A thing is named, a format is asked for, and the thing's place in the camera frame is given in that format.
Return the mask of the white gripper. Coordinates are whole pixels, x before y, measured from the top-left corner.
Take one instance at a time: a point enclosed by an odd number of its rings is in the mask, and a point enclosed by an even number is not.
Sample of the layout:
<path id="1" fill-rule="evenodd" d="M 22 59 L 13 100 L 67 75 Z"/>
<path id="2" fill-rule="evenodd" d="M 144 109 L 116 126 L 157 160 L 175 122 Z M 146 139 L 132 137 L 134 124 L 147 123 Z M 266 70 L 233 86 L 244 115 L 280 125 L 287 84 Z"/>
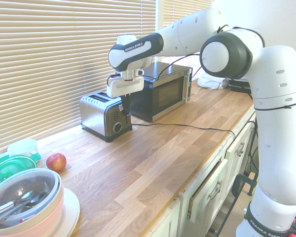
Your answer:
<path id="1" fill-rule="evenodd" d="M 135 77 L 132 81 L 124 80 L 121 77 L 108 79 L 107 95 L 121 98 L 120 111 L 124 115 L 130 115 L 131 93 L 141 91 L 144 88 L 144 78 Z"/>

